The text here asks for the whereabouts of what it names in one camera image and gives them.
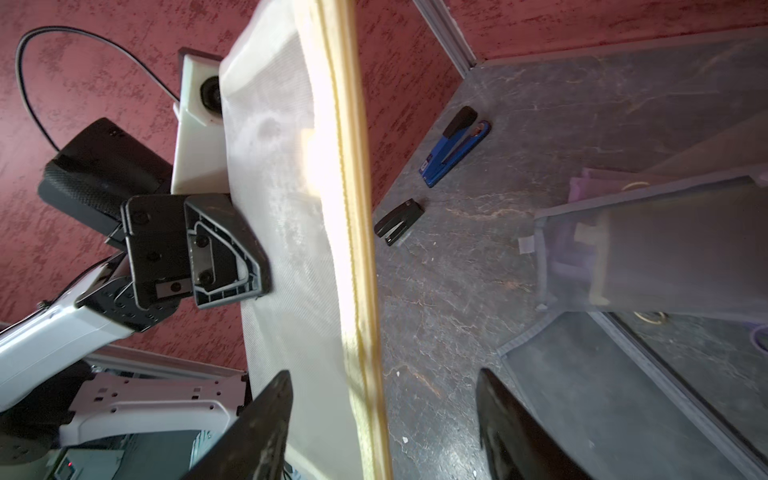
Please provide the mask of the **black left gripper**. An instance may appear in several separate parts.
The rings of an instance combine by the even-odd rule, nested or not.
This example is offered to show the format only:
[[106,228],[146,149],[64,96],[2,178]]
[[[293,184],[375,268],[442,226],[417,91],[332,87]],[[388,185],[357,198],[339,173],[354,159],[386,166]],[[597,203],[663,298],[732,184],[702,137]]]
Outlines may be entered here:
[[141,309],[191,293],[198,308],[209,309],[272,289],[269,260],[227,194],[136,195],[122,218]]

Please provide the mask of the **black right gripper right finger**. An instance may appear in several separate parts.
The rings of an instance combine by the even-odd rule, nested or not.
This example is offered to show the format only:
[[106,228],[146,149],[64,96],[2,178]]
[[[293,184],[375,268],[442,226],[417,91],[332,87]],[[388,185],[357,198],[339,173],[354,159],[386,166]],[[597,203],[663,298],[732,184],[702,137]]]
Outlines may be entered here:
[[588,479],[488,368],[475,389],[480,446],[493,479]]

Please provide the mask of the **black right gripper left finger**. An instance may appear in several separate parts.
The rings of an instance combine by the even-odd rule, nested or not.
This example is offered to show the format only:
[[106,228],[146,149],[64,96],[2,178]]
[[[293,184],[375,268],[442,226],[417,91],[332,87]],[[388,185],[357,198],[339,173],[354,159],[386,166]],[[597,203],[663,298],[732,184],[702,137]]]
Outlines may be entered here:
[[183,479],[282,479],[293,398],[281,370]]

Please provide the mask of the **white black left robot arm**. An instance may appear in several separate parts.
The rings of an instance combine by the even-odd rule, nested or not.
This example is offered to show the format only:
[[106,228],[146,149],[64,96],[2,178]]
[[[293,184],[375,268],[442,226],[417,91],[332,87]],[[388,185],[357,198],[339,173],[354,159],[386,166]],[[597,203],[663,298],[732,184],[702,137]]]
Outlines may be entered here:
[[171,165],[108,119],[46,165],[39,196],[102,233],[114,254],[1,334],[1,462],[128,434],[222,433],[252,399],[243,376],[135,379],[87,357],[172,316],[267,294],[267,257],[222,193],[174,194]]

